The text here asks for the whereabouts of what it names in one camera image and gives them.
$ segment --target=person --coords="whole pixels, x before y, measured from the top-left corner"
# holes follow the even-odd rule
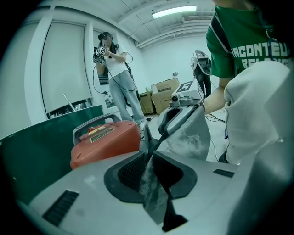
[[[269,41],[260,22],[255,5],[244,0],[213,0],[218,18],[232,50],[233,56],[224,51],[213,30],[206,33],[207,47],[211,52],[211,74],[219,77],[219,87],[204,100],[205,113],[224,107],[224,90],[234,78],[234,63],[238,73],[258,61],[278,61],[288,65],[290,49],[284,42]]]
[[[106,52],[104,60],[96,62],[97,72],[98,74],[103,74],[104,69],[107,67],[110,93],[122,119],[128,121],[133,120],[126,109],[126,102],[124,99],[124,97],[126,97],[131,105],[134,121],[140,126],[140,129],[143,130],[145,117],[136,96],[135,83],[125,65],[127,51],[122,45],[114,44],[113,37],[109,32],[102,33],[102,36],[103,38],[99,46],[104,46]]]
[[[219,162],[239,164],[244,156],[257,153],[279,138],[264,106],[285,81],[292,56],[282,31],[267,22],[264,16],[270,14],[263,14],[264,8],[256,5],[258,0],[213,1],[215,17],[233,56],[224,50],[210,27],[206,40],[211,52],[211,73],[219,77],[219,87],[204,100],[205,112],[226,105],[229,146]]]
[[[201,90],[204,94],[204,97],[208,97],[211,94],[211,83],[210,83],[210,76],[204,74],[198,63],[197,63],[197,59],[195,57],[193,57],[191,59],[191,68],[193,70],[193,76],[194,78],[198,81]]]

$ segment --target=white sleeve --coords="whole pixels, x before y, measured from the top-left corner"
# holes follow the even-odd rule
[[[128,53],[122,45],[119,45],[118,54],[121,55],[122,53]]]

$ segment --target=green t-shirt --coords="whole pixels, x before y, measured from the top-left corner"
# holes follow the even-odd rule
[[[206,33],[207,47],[211,52],[211,73],[219,78],[234,75],[234,60],[238,72],[258,61],[271,60],[268,50],[268,37],[255,11],[242,11],[216,6],[215,14],[219,18],[232,49],[234,58],[225,52],[213,31]],[[271,43],[272,58],[286,66],[290,49],[285,43]]]

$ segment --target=gas can handle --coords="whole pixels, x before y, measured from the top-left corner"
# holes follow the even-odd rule
[[[73,130],[73,144],[77,145],[80,142],[79,134],[82,130],[89,128],[93,123],[96,123],[97,121],[103,121],[108,118],[111,118],[115,123],[121,121],[116,115],[110,113],[95,117],[88,122],[81,124]]]

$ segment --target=red gas can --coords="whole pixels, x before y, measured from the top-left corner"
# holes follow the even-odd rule
[[[91,127],[93,123],[107,118],[111,118],[113,123],[91,128],[88,133],[79,137],[81,131]],[[91,162],[138,151],[140,130],[134,122],[120,121],[114,114],[106,114],[74,129],[73,143],[70,167],[75,169]]]

